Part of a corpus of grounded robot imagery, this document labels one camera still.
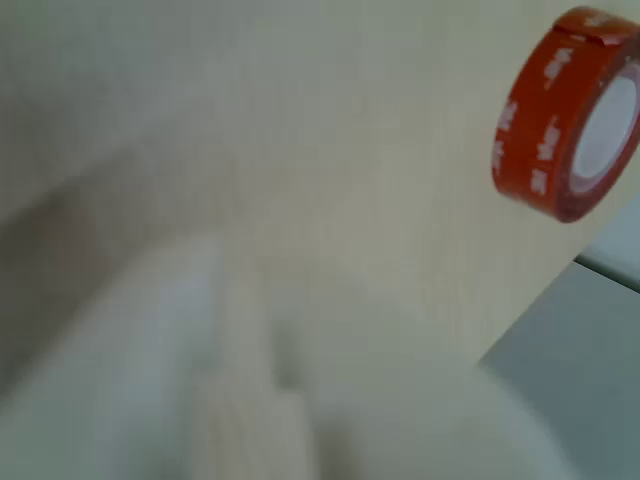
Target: tape roll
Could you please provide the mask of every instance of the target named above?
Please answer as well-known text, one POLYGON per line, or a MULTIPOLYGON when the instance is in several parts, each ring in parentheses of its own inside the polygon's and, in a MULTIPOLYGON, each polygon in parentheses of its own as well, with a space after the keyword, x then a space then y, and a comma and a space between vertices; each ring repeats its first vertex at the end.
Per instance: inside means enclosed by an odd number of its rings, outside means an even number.
POLYGON ((579 7, 535 48, 500 116, 501 193, 562 222, 588 213, 640 141, 640 25, 579 7))

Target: tape core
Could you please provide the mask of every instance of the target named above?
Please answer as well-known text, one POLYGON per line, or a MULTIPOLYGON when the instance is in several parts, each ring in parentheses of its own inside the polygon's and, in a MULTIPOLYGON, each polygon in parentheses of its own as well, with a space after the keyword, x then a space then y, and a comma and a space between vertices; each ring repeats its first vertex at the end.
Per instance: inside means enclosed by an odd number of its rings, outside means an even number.
POLYGON ((591 190, 615 164, 640 113, 640 66, 629 64, 596 102, 575 149, 569 187, 591 190))

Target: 3m tape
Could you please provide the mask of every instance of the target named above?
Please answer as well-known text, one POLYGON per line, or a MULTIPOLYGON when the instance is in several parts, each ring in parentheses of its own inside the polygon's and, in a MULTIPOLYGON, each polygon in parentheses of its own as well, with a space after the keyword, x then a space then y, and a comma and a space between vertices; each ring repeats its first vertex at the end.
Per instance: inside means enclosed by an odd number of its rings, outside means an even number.
POLYGON ((561 222, 588 213, 640 141, 640 25, 579 7, 535 48, 500 116, 501 193, 561 222))

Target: printed logo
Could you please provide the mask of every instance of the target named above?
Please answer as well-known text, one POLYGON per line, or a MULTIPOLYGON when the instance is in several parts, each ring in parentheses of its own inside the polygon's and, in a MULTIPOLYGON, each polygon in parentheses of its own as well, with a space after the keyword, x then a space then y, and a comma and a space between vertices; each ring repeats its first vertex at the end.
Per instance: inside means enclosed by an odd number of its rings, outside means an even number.
POLYGON ((504 156, 504 142, 502 140, 496 140, 493 144, 493 157, 491 159, 491 166, 496 171, 500 171, 502 166, 502 157, 504 156))
POLYGON ((537 168, 531 171, 531 191, 540 196, 547 193, 547 172, 537 168))
POLYGON ((547 78, 547 83, 545 83, 544 88, 546 90, 549 89, 553 81, 562 71, 562 68, 569 62, 571 62, 571 54, 573 53, 573 48, 559 48, 556 51, 553 60, 549 62, 549 64, 544 69, 544 76, 547 78))
POLYGON ((553 152, 556 149, 558 140, 560 139, 560 129, 556 127, 558 116, 551 117, 551 121, 544 132, 542 143, 538 144, 538 160, 553 160, 553 152))
POLYGON ((585 27, 599 27, 600 25, 602 25, 605 22, 608 22, 611 19, 611 17, 609 15, 607 15, 606 13, 598 13, 596 15, 594 15, 593 17, 589 17, 584 21, 584 26, 585 27))
POLYGON ((511 130, 511 122, 513 122, 513 117, 516 115, 516 111, 518 110, 518 102, 514 102, 513 100, 509 100, 502 110, 502 115, 500 115, 500 120, 498 121, 498 129, 503 132, 508 132, 511 130))

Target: blurry object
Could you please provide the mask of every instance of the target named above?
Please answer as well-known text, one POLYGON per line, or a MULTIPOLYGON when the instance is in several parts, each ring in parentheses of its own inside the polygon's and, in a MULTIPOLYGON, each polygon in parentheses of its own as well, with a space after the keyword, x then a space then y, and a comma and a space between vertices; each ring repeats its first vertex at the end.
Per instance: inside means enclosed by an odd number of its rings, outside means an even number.
POLYGON ((498 190, 561 222, 593 209, 640 142, 640 25, 588 7, 562 15, 500 116, 498 190))

